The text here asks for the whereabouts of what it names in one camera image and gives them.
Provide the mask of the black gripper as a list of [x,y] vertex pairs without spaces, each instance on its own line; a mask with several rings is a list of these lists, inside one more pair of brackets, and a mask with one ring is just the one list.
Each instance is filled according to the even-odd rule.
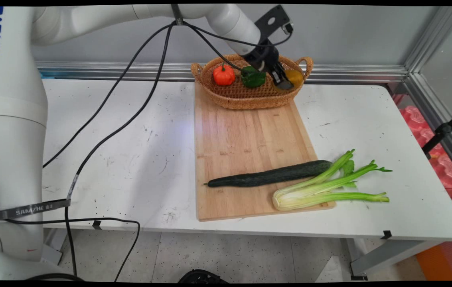
[[288,80],[284,67],[279,63],[279,51],[276,47],[255,47],[244,60],[259,72],[272,76],[273,84],[279,90],[292,90],[294,85]]

